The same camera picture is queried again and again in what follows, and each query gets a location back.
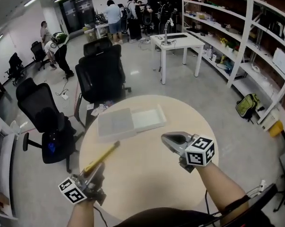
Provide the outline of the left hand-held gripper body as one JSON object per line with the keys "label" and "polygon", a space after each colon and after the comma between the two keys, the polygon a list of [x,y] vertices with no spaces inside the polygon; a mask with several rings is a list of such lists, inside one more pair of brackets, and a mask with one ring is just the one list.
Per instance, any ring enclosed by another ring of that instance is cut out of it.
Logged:
{"label": "left hand-held gripper body", "polygon": [[71,175],[63,180],[58,188],[61,194],[73,205],[84,200],[92,200],[102,205],[106,194],[102,189],[103,176],[92,175],[84,178],[83,175]]}

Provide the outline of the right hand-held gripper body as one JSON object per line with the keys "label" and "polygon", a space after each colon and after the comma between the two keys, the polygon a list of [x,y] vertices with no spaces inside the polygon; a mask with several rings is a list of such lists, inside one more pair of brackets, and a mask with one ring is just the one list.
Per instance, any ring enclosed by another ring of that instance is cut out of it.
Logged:
{"label": "right hand-held gripper body", "polygon": [[191,173],[196,166],[205,167],[215,155],[215,141],[204,136],[193,135],[186,143],[179,164]]}

